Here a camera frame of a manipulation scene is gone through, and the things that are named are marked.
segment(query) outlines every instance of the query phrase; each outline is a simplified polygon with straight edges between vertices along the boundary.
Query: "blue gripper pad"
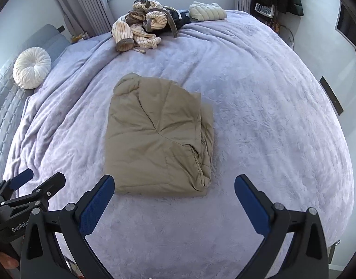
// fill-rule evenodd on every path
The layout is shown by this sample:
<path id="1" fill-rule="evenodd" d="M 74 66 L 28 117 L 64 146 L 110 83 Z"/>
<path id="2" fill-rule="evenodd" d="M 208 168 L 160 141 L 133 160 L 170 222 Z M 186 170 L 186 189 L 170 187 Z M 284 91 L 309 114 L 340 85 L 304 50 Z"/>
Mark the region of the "blue gripper pad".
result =
<path id="1" fill-rule="evenodd" d="M 82 237 L 93 233 L 95 226 L 115 192 L 115 181 L 112 176 L 106 178 L 103 185 L 90 200 L 79 217 L 79 231 Z"/>
<path id="2" fill-rule="evenodd" d="M 266 237 L 270 232 L 269 216 L 241 176 L 237 176 L 235 179 L 235 193 L 255 231 Z"/>
<path id="3" fill-rule="evenodd" d="M 16 191 L 25 183 L 29 182 L 32 178 L 33 171 L 31 169 L 24 170 L 22 173 L 9 180 L 9 188 Z"/>

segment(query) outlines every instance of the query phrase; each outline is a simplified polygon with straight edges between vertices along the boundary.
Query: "round white pillow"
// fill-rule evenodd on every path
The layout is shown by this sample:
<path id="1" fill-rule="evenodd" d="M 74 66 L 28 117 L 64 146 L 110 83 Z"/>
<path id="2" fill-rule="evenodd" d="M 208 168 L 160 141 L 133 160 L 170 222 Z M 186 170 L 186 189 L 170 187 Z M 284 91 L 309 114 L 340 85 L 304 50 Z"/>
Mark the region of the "round white pillow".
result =
<path id="1" fill-rule="evenodd" d="M 32 47 L 23 51 L 13 68 L 13 78 L 23 89 L 37 88 L 52 67 L 52 61 L 45 49 Z"/>

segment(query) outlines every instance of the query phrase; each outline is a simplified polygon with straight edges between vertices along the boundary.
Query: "screw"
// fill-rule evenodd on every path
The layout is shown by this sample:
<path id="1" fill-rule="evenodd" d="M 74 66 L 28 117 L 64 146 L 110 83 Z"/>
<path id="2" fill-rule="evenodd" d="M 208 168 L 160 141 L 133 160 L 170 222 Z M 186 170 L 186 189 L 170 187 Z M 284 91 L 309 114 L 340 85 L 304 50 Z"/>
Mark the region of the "screw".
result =
<path id="1" fill-rule="evenodd" d="M 276 210 L 282 211 L 285 207 L 284 207 L 284 205 L 283 205 L 282 203 L 276 202 L 276 203 L 274 204 L 274 208 L 275 208 Z"/>
<path id="2" fill-rule="evenodd" d="M 66 210 L 67 211 L 72 211 L 75 208 L 75 204 L 74 203 L 68 203 L 66 205 Z"/>
<path id="3" fill-rule="evenodd" d="M 312 215 L 316 215 L 317 214 L 317 210 L 315 208 L 309 208 L 308 212 L 310 212 Z"/>
<path id="4" fill-rule="evenodd" d="M 34 208 L 33 210 L 32 210 L 32 214 L 33 215 L 36 215 L 36 214 L 38 214 L 40 212 L 40 208 Z"/>

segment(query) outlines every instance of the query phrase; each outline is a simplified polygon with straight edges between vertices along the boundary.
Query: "folded down jacket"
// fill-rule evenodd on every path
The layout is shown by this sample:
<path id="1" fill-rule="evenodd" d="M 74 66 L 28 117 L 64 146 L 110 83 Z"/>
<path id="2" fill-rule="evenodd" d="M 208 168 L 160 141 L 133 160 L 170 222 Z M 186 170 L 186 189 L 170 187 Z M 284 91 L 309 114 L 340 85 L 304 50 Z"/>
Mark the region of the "folded down jacket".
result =
<path id="1" fill-rule="evenodd" d="M 217 3 L 206 4 L 196 1 L 190 5 L 189 15 L 196 21 L 214 21 L 227 18 L 226 11 Z"/>
<path id="2" fill-rule="evenodd" d="M 114 88 L 105 170 L 116 192 L 204 196 L 211 183 L 213 112 L 177 83 L 131 73 Z"/>

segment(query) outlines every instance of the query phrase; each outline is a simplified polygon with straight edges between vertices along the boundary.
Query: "bed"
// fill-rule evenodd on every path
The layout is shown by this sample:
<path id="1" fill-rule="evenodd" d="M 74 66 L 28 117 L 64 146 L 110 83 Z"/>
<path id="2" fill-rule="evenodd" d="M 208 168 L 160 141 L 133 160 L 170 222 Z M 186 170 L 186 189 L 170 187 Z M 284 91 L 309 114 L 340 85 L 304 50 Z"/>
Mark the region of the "bed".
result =
<path id="1" fill-rule="evenodd" d="M 212 104 L 207 196 L 114 195 L 87 236 L 115 278 L 235 278 L 262 240 L 234 193 L 239 174 L 288 209 L 316 207 L 328 246 L 347 225 L 353 172 L 329 99 L 271 29 L 247 13 L 227 14 L 186 25 L 176 39 L 163 35 L 145 55 L 120 54 L 110 34 L 71 45 L 26 103 L 4 178 L 31 168 L 34 179 L 19 190 L 25 195 L 62 172 L 67 183 L 50 200 L 52 210 L 76 202 L 103 175 L 108 107 L 122 76 L 168 78 Z"/>

